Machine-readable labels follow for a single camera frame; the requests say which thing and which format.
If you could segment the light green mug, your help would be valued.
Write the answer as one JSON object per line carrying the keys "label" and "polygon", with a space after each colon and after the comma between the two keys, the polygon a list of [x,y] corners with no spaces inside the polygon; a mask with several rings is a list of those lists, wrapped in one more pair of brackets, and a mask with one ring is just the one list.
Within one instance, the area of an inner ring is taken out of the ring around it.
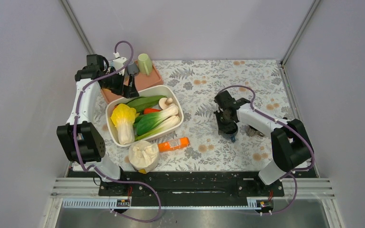
{"label": "light green mug", "polygon": [[149,76],[153,71],[153,64],[150,57],[142,53],[138,56],[137,65],[139,68],[140,73]]}

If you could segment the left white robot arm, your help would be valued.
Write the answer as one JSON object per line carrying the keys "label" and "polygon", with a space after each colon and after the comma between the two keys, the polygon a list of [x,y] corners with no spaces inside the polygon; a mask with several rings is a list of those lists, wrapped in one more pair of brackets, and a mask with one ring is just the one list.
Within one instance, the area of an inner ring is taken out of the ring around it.
{"label": "left white robot arm", "polygon": [[77,91],[71,114],[65,125],[57,127],[56,134],[69,161],[78,163],[83,171],[95,171],[101,181],[110,182],[116,195],[123,195],[128,191],[123,170],[106,155],[105,141],[91,121],[101,80],[110,80],[116,95],[125,98],[139,95],[134,83],[139,73],[137,64],[122,57],[117,61],[120,68],[106,74],[110,68],[106,58],[87,55],[86,66],[75,75]]}

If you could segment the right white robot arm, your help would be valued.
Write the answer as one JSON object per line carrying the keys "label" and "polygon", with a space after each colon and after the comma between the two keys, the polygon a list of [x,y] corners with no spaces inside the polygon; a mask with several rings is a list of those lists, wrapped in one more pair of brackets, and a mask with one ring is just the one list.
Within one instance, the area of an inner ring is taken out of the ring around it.
{"label": "right white robot arm", "polygon": [[236,100],[228,91],[219,92],[214,101],[218,106],[214,114],[219,135],[235,142],[237,124],[242,123],[271,140],[272,161],[258,172],[253,183],[258,195],[267,195],[275,181],[314,157],[308,134],[300,120],[287,121],[269,116],[256,109],[252,101],[246,98]]}

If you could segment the navy round cup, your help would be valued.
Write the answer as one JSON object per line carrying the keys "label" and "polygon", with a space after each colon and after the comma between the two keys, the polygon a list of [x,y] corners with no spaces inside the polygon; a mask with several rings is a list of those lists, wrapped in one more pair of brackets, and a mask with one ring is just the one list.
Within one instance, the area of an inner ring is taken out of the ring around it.
{"label": "navy round cup", "polygon": [[237,133],[238,127],[236,125],[224,127],[221,131],[221,135],[233,143],[236,142]]}

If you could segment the dark brown mug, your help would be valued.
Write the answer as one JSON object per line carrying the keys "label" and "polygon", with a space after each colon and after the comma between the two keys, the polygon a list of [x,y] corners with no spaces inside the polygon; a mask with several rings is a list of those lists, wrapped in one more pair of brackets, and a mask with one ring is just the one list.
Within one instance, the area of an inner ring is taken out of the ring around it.
{"label": "dark brown mug", "polygon": [[264,137],[265,134],[263,134],[262,132],[258,131],[257,129],[253,128],[252,126],[248,126],[247,130],[246,130],[246,134],[249,136],[249,137],[252,137],[252,136],[255,136],[255,135],[258,135],[260,137]]}

